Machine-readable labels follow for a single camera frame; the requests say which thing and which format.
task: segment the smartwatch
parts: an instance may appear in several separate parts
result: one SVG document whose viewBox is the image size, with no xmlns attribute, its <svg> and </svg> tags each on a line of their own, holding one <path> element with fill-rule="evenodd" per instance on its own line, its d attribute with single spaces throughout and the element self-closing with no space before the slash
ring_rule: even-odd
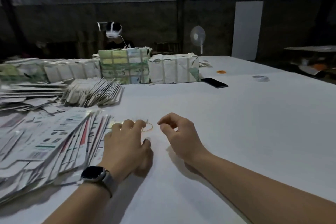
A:
<svg viewBox="0 0 336 224">
<path fill-rule="evenodd" d="M 116 191 L 118 184 L 111 173 L 103 167 L 90 166 L 84 169 L 81 178 L 84 182 L 98 184 L 108 190 L 110 196 Z"/>
</svg>

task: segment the forearm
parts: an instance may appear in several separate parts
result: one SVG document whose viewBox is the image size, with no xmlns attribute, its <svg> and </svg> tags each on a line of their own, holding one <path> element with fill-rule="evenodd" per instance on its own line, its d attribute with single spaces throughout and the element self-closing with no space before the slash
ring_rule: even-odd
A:
<svg viewBox="0 0 336 224">
<path fill-rule="evenodd" d="M 96 184 L 84 183 L 43 224 L 89 224 L 102 210 L 110 194 Z"/>
<path fill-rule="evenodd" d="M 336 204 L 240 167 L 213 154 L 191 165 L 253 223 L 332 223 Z"/>
</svg>

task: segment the watch face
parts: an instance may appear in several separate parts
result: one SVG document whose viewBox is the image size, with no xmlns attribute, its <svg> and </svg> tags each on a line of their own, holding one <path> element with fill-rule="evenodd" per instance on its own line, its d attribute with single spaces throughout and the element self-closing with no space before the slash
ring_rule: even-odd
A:
<svg viewBox="0 0 336 224">
<path fill-rule="evenodd" d="M 99 175 L 104 172 L 103 167 L 90 166 L 84 169 L 82 172 L 83 179 L 96 179 Z"/>
</svg>

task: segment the paper bundle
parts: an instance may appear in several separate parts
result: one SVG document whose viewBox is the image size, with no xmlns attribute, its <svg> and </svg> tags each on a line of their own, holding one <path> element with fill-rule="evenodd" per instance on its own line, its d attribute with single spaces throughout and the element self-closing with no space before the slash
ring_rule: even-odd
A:
<svg viewBox="0 0 336 224">
<path fill-rule="evenodd" d="M 123 89 L 115 79 L 76 79 L 69 85 L 61 100 L 64 104 L 79 107 L 112 105 L 119 102 Z"/>
<path fill-rule="evenodd" d="M 99 51 L 101 73 L 105 79 L 116 78 L 121 84 L 148 83 L 151 51 L 149 47 Z"/>
<path fill-rule="evenodd" d="M 101 78 L 99 59 L 43 60 L 48 80 Z"/>
<path fill-rule="evenodd" d="M 111 116 L 74 107 L 53 117 L 27 115 L 0 138 L 0 202 L 48 184 L 77 182 L 98 164 Z"/>
<path fill-rule="evenodd" d="M 153 84 L 198 82 L 199 61 L 194 53 L 178 55 L 157 54 L 148 60 Z"/>
<path fill-rule="evenodd" d="M 43 62 L 38 58 L 12 60 L 0 64 L 0 79 L 6 83 L 48 82 Z"/>
<path fill-rule="evenodd" d="M 58 108 L 49 103 L 62 96 L 67 85 L 64 82 L 39 84 L 22 82 L 2 85 L 0 91 L 0 111 L 14 110 L 26 112 L 43 108 L 50 113 L 57 113 Z"/>
</svg>

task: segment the hand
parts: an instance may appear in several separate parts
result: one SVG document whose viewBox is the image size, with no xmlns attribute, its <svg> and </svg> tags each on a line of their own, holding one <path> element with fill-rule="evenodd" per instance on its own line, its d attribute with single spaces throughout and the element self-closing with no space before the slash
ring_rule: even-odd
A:
<svg viewBox="0 0 336 224">
<path fill-rule="evenodd" d="M 163 116 L 157 124 L 160 125 L 175 153 L 186 163 L 192 165 L 197 156 L 208 152 L 190 120 L 171 112 Z"/>
<path fill-rule="evenodd" d="M 141 130 L 146 126 L 143 120 L 125 120 L 113 124 L 112 132 L 104 136 L 103 159 L 99 166 L 111 172 L 117 181 L 123 181 L 131 172 L 144 175 L 149 171 L 153 152 L 151 142 L 145 139 L 141 145 Z"/>
</svg>

